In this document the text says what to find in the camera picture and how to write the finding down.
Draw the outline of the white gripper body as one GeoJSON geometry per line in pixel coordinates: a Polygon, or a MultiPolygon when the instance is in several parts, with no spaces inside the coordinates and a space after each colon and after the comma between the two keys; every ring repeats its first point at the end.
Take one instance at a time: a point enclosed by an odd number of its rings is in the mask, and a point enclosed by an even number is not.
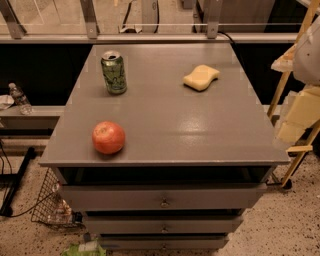
{"type": "Polygon", "coordinates": [[[290,91],[285,97],[276,123],[275,138],[294,144],[320,119],[320,87],[306,85],[301,91],[290,91]]]}

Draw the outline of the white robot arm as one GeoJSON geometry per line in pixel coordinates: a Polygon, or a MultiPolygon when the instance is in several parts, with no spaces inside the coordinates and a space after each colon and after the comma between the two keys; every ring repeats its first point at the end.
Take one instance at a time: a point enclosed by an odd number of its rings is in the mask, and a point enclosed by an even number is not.
{"type": "Polygon", "coordinates": [[[292,71],[294,78],[305,84],[300,92],[288,94],[276,124],[276,138],[294,144],[320,119],[320,17],[271,68],[292,71]]]}

